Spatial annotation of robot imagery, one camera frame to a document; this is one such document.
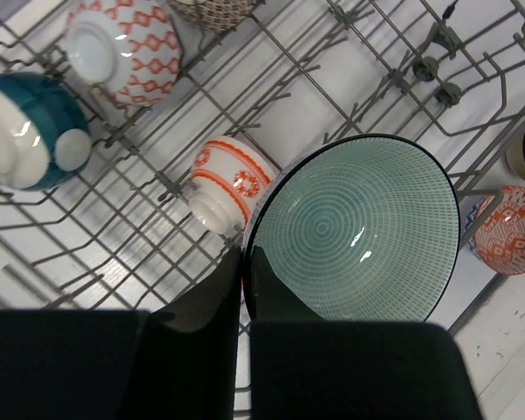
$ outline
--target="bowl rim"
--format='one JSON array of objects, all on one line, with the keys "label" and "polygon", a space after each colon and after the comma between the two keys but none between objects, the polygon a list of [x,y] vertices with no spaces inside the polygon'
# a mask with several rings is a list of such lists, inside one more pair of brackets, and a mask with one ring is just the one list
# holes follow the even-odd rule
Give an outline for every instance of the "bowl rim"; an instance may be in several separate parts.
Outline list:
[{"label": "bowl rim", "polygon": [[[500,189],[503,191],[504,188],[517,188],[517,187],[520,187],[520,188],[523,188],[525,189],[525,186],[524,185],[504,185],[502,187],[500,187]],[[479,217],[479,211],[480,209],[484,206],[484,203],[486,202],[486,200],[488,199],[491,199],[492,196],[487,196],[485,197],[484,199],[482,199],[479,203],[479,208],[476,209],[476,212],[474,214],[474,219],[476,220],[478,217]],[[474,241],[475,243],[478,244],[478,239],[476,237],[476,235],[480,232],[480,228],[474,233],[474,235],[472,236],[474,238]],[[479,252],[479,256],[480,256],[480,259],[482,260],[482,262],[484,264],[486,264],[491,270],[494,270],[496,273],[499,273],[499,274],[502,274],[503,276],[520,276],[521,274],[525,274],[525,271],[521,272],[521,273],[510,273],[510,272],[506,272],[506,271],[502,271],[500,269],[496,269],[495,267],[493,267],[487,260],[486,258],[482,255],[482,253],[480,251]]]},{"label": "bowl rim", "polygon": [[456,244],[455,244],[455,256],[453,257],[453,264],[451,266],[451,271],[449,273],[449,276],[447,277],[447,281],[445,282],[445,285],[444,285],[443,289],[441,290],[441,293],[439,294],[439,297],[437,298],[437,302],[431,307],[430,312],[424,317],[423,322],[427,321],[428,318],[431,316],[431,314],[438,307],[439,302],[441,301],[443,295],[445,294],[445,291],[447,290],[447,286],[449,285],[449,282],[451,281],[451,279],[453,277],[453,272],[455,270],[455,266],[457,265],[457,258],[459,256],[459,238],[461,236],[461,212],[460,212],[460,207],[459,207],[459,199],[457,197],[457,193],[455,191],[455,187],[453,186],[453,183],[452,183],[451,179],[449,178],[449,175],[445,171],[444,167],[438,162],[438,160],[429,151],[427,151],[421,145],[416,144],[414,142],[411,142],[410,140],[408,140],[406,138],[403,138],[403,137],[400,137],[400,136],[395,136],[395,135],[392,135],[392,134],[369,133],[369,134],[360,134],[360,135],[357,135],[357,136],[350,136],[350,137],[346,137],[346,138],[340,139],[340,140],[338,140],[336,142],[331,142],[329,144],[326,144],[323,147],[320,147],[319,149],[315,150],[314,152],[310,153],[308,156],[306,156],[303,159],[301,159],[293,168],[291,168],[291,170],[288,173],[286,173],[283,176],[282,179],[280,179],[280,181],[278,182],[276,187],[271,191],[271,193],[269,194],[268,198],[263,203],[263,205],[261,207],[261,210],[258,213],[258,215],[256,216],[255,222],[253,223],[253,227],[250,230],[250,235],[249,235],[249,238],[248,238],[247,246],[242,251],[243,258],[242,258],[242,262],[241,262],[241,278],[242,278],[242,284],[243,284],[243,289],[244,289],[245,304],[247,306],[247,309],[248,309],[248,312],[249,312],[249,316],[251,316],[252,319],[256,318],[256,311],[255,311],[256,305],[252,301],[252,290],[251,290],[251,282],[252,282],[251,277],[252,276],[251,276],[251,272],[250,272],[251,254],[252,254],[252,249],[253,249],[253,245],[254,245],[253,242],[254,242],[255,236],[256,236],[256,231],[258,230],[259,225],[261,224],[263,216],[266,214],[267,210],[269,209],[270,203],[272,203],[274,198],[282,190],[282,187],[284,186],[284,184],[286,184],[295,173],[297,173],[301,168],[303,168],[307,163],[312,161],[318,155],[322,154],[325,151],[329,151],[330,149],[332,149],[332,148],[334,148],[334,147],[336,147],[338,145],[344,144],[344,143],[349,143],[349,142],[352,142],[354,140],[361,140],[361,139],[373,138],[373,137],[381,137],[381,138],[388,138],[388,139],[391,139],[391,140],[397,140],[397,141],[409,144],[409,145],[414,146],[415,148],[419,149],[424,155],[429,157],[437,165],[437,167],[439,168],[440,172],[445,176],[445,180],[447,181],[447,184],[451,188],[451,192],[453,193],[453,199],[454,199],[455,209],[456,209],[456,212],[457,212],[457,222],[458,222],[457,240],[456,240]]}]

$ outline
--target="wooden floor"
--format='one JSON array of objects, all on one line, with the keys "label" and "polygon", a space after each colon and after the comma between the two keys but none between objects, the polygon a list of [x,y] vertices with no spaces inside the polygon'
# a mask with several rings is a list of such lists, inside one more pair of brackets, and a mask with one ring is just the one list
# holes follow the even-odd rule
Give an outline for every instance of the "wooden floor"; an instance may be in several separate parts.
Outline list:
[{"label": "wooden floor", "polygon": [[525,420],[525,275],[510,277],[456,340],[486,420]]}]

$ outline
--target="black cable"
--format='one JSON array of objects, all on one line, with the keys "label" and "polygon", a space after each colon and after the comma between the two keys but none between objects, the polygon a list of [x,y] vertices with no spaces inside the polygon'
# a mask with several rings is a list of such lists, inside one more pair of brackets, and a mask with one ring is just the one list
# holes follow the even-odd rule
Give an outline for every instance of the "black cable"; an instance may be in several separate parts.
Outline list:
[{"label": "black cable", "polygon": [[447,20],[447,19],[449,19],[452,16],[453,12],[455,11],[455,6],[457,5],[458,1],[459,0],[455,0],[453,3],[451,3],[449,6],[447,6],[447,8],[444,11],[444,14],[441,15],[443,20]]}]

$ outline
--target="black rim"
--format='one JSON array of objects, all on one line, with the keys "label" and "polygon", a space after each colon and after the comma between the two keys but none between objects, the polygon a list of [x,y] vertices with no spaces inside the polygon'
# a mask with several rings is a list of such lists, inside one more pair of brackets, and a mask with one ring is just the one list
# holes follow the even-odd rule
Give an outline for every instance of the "black rim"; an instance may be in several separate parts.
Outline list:
[{"label": "black rim", "polygon": [[251,311],[254,310],[255,307],[256,307],[254,299],[251,296],[252,293],[251,293],[251,287],[250,287],[250,283],[251,283],[251,271],[250,271],[250,268],[251,268],[251,251],[253,249],[253,242],[255,240],[256,231],[258,230],[259,225],[261,224],[261,221],[263,219],[263,216],[266,214],[266,212],[269,209],[270,204],[272,203],[274,198],[278,195],[280,190],[282,190],[282,187],[284,186],[284,184],[286,184],[291,179],[291,177],[294,176],[294,174],[296,174],[301,168],[303,168],[307,163],[312,161],[318,155],[324,153],[325,151],[329,151],[330,149],[332,149],[332,148],[334,148],[334,147],[336,147],[338,145],[341,145],[341,144],[344,144],[344,143],[348,143],[348,142],[352,142],[354,140],[361,140],[361,139],[370,138],[370,137],[390,138],[392,140],[398,140],[400,142],[403,142],[403,143],[406,143],[406,144],[410,144],[411,146],[416,147],[422,153],[424,153],[426,156],[428,156],[437,165],[437,167],[439,168],[441,173],[444,174],[445,179],[447,180],[447,184],[449,185],[449,187],[451,188],[451,191],[453,192],[453,198],[455,200],[455,208],[457,209],[457,218],[458,218],[458,230],[457,230],[457,243],[455,245],[455,257],[453,259],[453,265],[451,267],[451,272],[450,272],[449,276],[447,277],[447,282],[445,282],[444,288],[442,289],[441,294],[439,295],[439,298],[437,299],[437,302],[432,306],[430,313],[428,313],[428,315],[425,317],[424,321],[428,320],[428,318],[431,316],[431,314],[436,310],[436,308],[439,305],[439,302],[441,301],[441,298],[443,297],[443,295],[445,294],[445,291],[447,290],[447,286],[449,285],[449,282],[451,281],[451,279],[453,277],[453,271],[455,270],[455,265],[457,264],[457,257],[459,255],[459,238],[460,238],[460,235],[461,235],[461,212],[460,212],[460,209],[459,209],[459,200],[457,198],[457,193],[455,192],[455,188],[453,187],[453,183],[451,182],[449,176],[447,175],[447,172],[445,172],[444,167],[424,147],[422,147],[422,146],[420,146],[420,145],[418,145],[416,143],[413,143],[410,140],[407,140],[406,138],[402,138],[402,137],[399,137],[399,136],[393,136],[391,134],[361,134],[361,135],[358,135],[358,136],[352,136],[352,137],[344,138],[344,139],[336,141],[334,143],[329,143],[329,144],[323,146],[322,148],[320,148],[318,150],[315,150],[311,155],[305,157],[301,162],[299,162],[294,168],[291,169],[290,172],[288,172],[283,177],[283,179],[274,188],[274,190],[272,191],[270,196],[266,199],[266,201],[262,205],[261,211],[256,216],[255,223],[253,224],[253,228],[252,228],[250,236],[248,238],[247,247],[245,248],[244,253],[243,253],[243,255],[244,255],[243,262],[242,262],[243,265],[241,267],[241,276],[243,278],[243,288],[244,288],[244,291],[245,291],[245,303],[246,303],[246,305],[248,307],[249,314],[251,314]]}]

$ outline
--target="brown patterned bowl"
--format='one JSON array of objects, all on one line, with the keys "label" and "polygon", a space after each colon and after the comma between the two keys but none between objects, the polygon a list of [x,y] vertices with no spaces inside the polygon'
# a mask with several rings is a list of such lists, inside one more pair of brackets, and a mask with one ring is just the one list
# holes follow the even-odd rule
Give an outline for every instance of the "brown patterned bowl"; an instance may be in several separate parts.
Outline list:
[{"label": "brown patterned bowl", "polygon": [[187,22],[213,32],[237,26],[255,8],[258,0],[168,0]]}]

